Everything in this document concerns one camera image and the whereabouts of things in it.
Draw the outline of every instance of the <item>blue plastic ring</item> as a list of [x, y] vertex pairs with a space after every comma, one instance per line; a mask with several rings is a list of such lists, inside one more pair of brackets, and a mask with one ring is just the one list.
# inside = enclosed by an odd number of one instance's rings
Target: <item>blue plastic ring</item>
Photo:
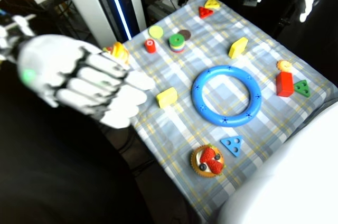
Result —
[[[236, 116], [224, 116], [211, 111], [204, 103], [202, 90], [207, 81], [217, 75], [225, 74], [233, 76], [242, 81], [249, 90], [250, 103], [247, 109]], [[192, 101], [196, 110], [207, 121], [225, 127], [236, 127], [250, 122], [259, 112], [262, 102], [261, 92], [255, 79], [247, 72], [232, 66], [216, 66], [203, 71], [195, 80], [192, 86]]]

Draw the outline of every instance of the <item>blue triangle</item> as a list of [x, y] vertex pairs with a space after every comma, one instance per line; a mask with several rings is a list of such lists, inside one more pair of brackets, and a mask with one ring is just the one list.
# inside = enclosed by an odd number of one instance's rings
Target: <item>blue triangle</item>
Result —
[[242, 136], [221, 139], [221, 143], [236, 157], [239, 156], [242, 144]]

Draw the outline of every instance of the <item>strawberry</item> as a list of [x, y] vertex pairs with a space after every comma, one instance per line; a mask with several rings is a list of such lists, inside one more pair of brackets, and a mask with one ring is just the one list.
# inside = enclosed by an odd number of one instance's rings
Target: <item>strawberry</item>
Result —
[[208, 160], [211, 160], [212, 158], [214, 158], [216, 155], [215, 151], [211, 148], [211, 147], [207, 147], [204, 151], [203, 154], [200, 158], [200, 162], [206, 162]]
[[206, 164], [208, 165], [212, 173], [218, 175], [222, 172], [222, 169], [223, 169], [222, 163], [215, 161], [215, 160], [208, 160]]

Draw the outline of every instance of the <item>green triangle block with holes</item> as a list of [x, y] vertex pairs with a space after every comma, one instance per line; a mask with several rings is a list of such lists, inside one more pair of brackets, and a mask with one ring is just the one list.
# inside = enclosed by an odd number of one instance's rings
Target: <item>green triangle block with holes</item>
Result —
[[242, 136], [221, 139], [221, 143], [235, 156], [239, 156], [242, 144]]
[[296, 84], [294, 84], [294, 89], [295, 89], [295, 92], [305, 97], [310, 97], [310, 90], [308, 88], [306, 80], [301, 80], [300, 82], [297, 82]]

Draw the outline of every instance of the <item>table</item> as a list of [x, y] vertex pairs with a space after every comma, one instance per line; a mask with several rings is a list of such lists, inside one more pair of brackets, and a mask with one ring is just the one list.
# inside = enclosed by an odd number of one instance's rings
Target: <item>table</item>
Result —
[[[156, 24], [164, 30], [164, 36], [156, 40], [156, 53], [149, 54], [144, 49], [144, 41], [149, 38], [147, 30], [126, 42], [125, 47], [132, 55], [131, 66], [156, 82], [156, 87], [147, 93], [148, 101], [140, 106], [139, 114], [132, 120], [135, 130], [202, 222], [210, 222], [229, 195], [303, 126], [314, 111], [338, 98], [338, 89], [224, 4], [221, 3], [212, 16], [200, 19], [198, 7], [205, 1], [195, 0]], [[174, 53], [168, 38], [181, 29], [190, 30], [192, 37], [183, 52]], [[230, 59], [227, 54], [231, 44], [243, 36], [249, 39], [245, 52], [237, 59]], [[275, 78], [279, 73], [276, 62], [280, 59], [293, 64], [294, 82], [307, 80], [311, 89], [309, 98], [298, 93], [289, 98], [276, 95]], [[195, 78], [204, 69], [222, 64], [247, 71], [261, 89], [260, 112], [240, 127], [213, 125], [204, 120], [192, 104], [191, 86]], [[155, 96], [169, 87], [177, 90], [179, 99], [170, 107], [159, 109]], [[212, 110], [228, 115], [243, 111], [249, 101], [245, 86], [227, 76], [212, 79], [203, 92]], [[234, 157], [220, 143], [220, 139], [236, 135], [243, 136], [239, 157]], [[209, 143], [223, 153], [227, 166], [213, 179], [198, 176], [190, 165], [192, 151]]]

